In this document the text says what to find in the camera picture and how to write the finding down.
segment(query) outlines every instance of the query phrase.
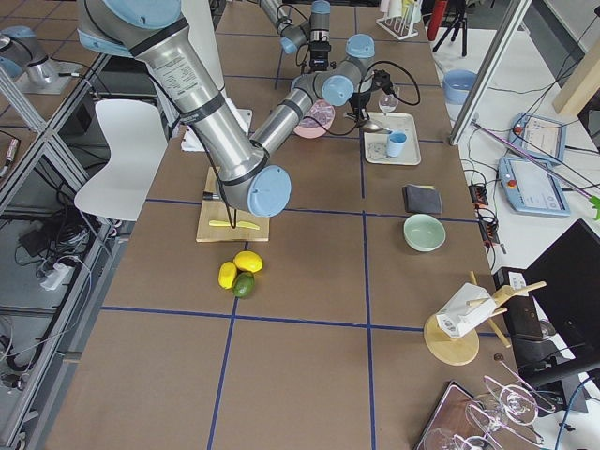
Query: white chair seat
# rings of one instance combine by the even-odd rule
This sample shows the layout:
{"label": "white chair seat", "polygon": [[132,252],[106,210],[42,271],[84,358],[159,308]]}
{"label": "white chair seat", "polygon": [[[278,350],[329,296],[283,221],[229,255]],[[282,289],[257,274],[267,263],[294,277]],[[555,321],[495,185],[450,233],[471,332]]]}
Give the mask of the white chair seat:
{"label": "white chair seat", "polygon": [[103,218],[138,219],[167,148],[160,114],[138,100],[106,99],[97,120],[111,150],[109,162],[75,195],[75,206]]}

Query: cup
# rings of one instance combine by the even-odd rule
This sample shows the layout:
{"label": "cup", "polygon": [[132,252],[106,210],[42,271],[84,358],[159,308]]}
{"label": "cup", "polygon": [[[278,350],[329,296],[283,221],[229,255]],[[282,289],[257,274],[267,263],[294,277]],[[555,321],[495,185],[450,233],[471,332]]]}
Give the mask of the cup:
{"label": "cup", "polygon": [[404,148],[406,139],[406,134],[404,134],[402,131],[392,131],[387,135],[387,147],[385,147],[385,154],[390,158],[399,156],[400,152]]}

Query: computer monitor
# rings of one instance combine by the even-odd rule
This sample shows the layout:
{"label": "computer monitor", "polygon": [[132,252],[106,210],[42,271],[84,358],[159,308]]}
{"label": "computer monitor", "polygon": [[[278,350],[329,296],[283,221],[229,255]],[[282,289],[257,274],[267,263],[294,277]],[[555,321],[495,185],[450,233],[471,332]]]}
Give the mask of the computer monitor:
{"label": "computer monitor", "polygon": [[526,377],[533,386],[583,371],[600,384],[599,268],[600,237],[579,219],[525,270],[528,283],[547,283],[533,297],[576,357]]}

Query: blue and white device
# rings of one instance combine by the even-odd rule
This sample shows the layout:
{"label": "blue and white device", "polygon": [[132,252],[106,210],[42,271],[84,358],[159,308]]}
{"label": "blue and white device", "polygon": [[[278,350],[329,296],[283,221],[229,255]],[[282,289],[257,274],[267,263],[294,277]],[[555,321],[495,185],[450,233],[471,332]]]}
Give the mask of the blue and white device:
{"label": "blue and white device", "polygon": [[[551,168],[547,161],[540,161]],[[498,176],[506,197],[516,211],[534,216],[566,218],[571,209],[559,182],[521,157],[501,157]]]}
{"label": "blue and white device", "polygon": [[566,125],[546,117],[521,112],[515,117],[508,140],[532,157],[557,165],[564,158]]}

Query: blue cable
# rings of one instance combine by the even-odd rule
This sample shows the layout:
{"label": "blue cable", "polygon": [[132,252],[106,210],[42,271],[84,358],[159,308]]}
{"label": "blue cable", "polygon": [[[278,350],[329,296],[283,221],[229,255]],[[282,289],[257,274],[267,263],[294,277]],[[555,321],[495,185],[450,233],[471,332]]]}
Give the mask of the blue cable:
{"label": "blue cable", "polygon": [[581,390],[581,388],[584,386],[585,383],[587,383],[589,380],[592,380],[594,377],[588,377],[586,378],[584,381],[582,381],[577,388],[575,389],[575,391],[573,392],[573,394],[571,394],[571,398],[569,398],[569,403],[566,406],[566,410],[564,410],[564,417],[562,418],[562,422],[561,422],[561,426],[559,427],[559,434],[556,437],[556,444],[554,445],[554,450],[558,450],[559,449],[559,442],[561,441],[561,435],[563,434],[563,430],[564,430],[564,426],[566,425],[566,418],[569,415],[569,412],[571,411],[571,408],[573,407],[573,403],[575,401],[575,398],[578,396],[579,391]]}

